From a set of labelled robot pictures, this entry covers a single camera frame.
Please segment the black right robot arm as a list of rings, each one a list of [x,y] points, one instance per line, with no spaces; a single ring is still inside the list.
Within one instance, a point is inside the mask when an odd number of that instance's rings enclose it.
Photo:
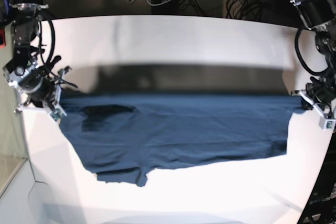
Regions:
[[[46,0],[4,0],[10,17],[12,55],[3,66],[8,85],[27,99],[17,105],[15,113],[33,109],[46,112],[57,121],[67,115],[60,104],[62,85],[70,85],[64,76],[69,66],[57,73],[52,69],[61,60],[54,54],[56,33],[46,14]]]

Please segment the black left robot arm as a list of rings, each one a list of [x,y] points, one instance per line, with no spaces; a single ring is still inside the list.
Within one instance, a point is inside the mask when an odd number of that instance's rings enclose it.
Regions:
[[[335,109],[335,3],[333,0],[290,0],[298,12],[303,25],[298,28],[294,47],[301,66],[311,74],[310,82],[304,90],[294,91],[301,96],[301,106],[305,110],[316,110],[323,119],[333,120]],[[299,48],[299,39],[304,29],[315,33],[315,47],[324,56],[327,67],[321,71],[312,70],[305,62]]]

